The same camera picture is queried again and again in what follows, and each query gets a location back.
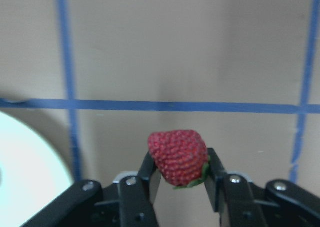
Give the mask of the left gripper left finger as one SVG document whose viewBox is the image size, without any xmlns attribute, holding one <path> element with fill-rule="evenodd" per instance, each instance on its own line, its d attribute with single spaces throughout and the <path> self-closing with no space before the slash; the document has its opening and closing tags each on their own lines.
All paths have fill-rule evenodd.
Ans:
<svg viewBox="0 0 320 227">
<path fill-rule="evenodd" d="M 153 207 L 160 175 L 149 153 L 137 173 L 123 173 L 108 187 L 75 182 L 23 224 L 25 227 L 157 227 Z"/>
</svg>

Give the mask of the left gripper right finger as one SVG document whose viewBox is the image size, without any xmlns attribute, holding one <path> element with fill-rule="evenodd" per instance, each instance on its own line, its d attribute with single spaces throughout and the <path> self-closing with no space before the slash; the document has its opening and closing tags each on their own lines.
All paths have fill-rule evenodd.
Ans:
<svg viewBox="0 0 320 227">
<path fill-rule="evenodd" d="M 238 172 L 228 172 L 212 148 L 204 182 L 221 227 L 318 227 L 320 198 L 284 179 L 255 185 Z"/>
</svg>

